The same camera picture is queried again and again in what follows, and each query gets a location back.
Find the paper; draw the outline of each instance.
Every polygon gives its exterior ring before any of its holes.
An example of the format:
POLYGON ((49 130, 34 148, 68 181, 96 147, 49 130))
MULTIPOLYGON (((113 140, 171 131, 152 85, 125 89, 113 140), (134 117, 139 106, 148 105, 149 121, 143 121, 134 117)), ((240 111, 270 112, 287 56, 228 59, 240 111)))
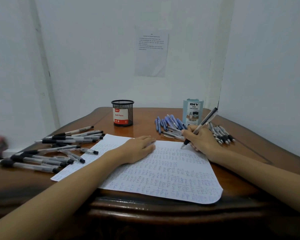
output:
MULTIPOLYGON (((105 135, 92 147, 99 155, 85 153, 85 164, 74 162, 51 179, 60 181, 98 159, 106 151, 125 143, 128 137, 105 135)), ((218 201, 222 188, 209 161, 190 145, 180 150, 182 142, 156 141, 156 149, 144 159, 117 168, 99 187, 150 196, 211 204, 218 201)))
POLYGON ((135 76, 165 77, 168 52, 168 31, 135 29, 135 76))

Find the mesh pen cup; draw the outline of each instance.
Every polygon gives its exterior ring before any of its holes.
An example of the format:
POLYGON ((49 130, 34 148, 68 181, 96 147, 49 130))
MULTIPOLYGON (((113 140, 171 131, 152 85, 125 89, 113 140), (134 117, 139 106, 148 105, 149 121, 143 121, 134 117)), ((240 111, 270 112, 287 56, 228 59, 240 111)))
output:
POLYGON ((114 100, 113 106, 113 124, 119 127, 133 125, 133 104, 132 100, 114 100))

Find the hand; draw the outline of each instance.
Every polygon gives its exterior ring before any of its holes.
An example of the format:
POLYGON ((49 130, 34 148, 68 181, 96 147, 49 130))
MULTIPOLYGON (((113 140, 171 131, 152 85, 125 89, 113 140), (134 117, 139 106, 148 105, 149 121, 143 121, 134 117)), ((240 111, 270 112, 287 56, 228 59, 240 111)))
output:
POLYGON ((156 141, 156 139, 151 136, 140 136, 138 138, 129 139, 126 143, 114 150, 121 155, 121 164, 132 164, 153 152, 156 146, 149 144, 154 141, 156 141))
POLYGON ((197 125, 189 125, 188 130, 183 129, 181 131, 182 135, 191 141, 190 145, 196 151, 201 151, 205 155, 209 156, 210 154, 222 149, 207 127, 202 127, 198 135, 192 133, 197 127, 197 125))

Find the desk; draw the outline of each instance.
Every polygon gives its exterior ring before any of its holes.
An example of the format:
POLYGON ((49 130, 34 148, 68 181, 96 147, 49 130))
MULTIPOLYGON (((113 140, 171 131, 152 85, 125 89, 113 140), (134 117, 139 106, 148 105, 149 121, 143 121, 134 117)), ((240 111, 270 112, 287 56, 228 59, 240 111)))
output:
MULTIPOLYGON (((208 112, 209 110, 205 109, 203 116, 208 112)), ((167 113, 182 118, 182 109, 134 108, 134 125, 121 128, 113 126, 112 108, 100 107, 89 115, 63 126, 53 134, 94 125, 95 129, 104 130, 105 133, 112 135, 125 137, 151 135, 157 140, 174 141, 163 135, 160 136, 154 125, 157 116, 163 118, 167 113)), ((236 138, 237 142, 229 146, 229 150, 300 174, 300 157, 220 116, 215 117, 213 123, 222 125, 236 138)), ((83 144, 83 146, 90 148, 93 144, 83 144)), ((47 148, 47 145, 33 144, 25 150, 43 148, 47 148)), ((200 205, 137 193, 98 189, 85 204, 86 214, 96 218, 112 216, 128 222, 170 225, 299 215, 231 171, 213 163, 211 165, 224 190, 221 199, 215 204, 200 205)), ((55 182, 50 180, 51 177, 50 173, 0 168, 0 218, 54 184, 55 182)))

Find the white wall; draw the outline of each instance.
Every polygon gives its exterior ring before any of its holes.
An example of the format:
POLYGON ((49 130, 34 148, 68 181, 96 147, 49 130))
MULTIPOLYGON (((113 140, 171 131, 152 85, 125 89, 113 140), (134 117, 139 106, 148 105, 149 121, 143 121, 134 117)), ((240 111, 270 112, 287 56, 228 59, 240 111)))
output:
POLYGON ((221 2, 36 0, 60 124, 115 99, 169 108, 206 99, 221 2), (165 78, 134 76, 136 25, 170 30, 165 78))
POLYGON ((56 129, 41 80, 29 0, 0 0, 0 135, 11 149, 25 148, 56 129))
POLYGON ((300 0, 235 0, 219 113, 300 156, 300 0))

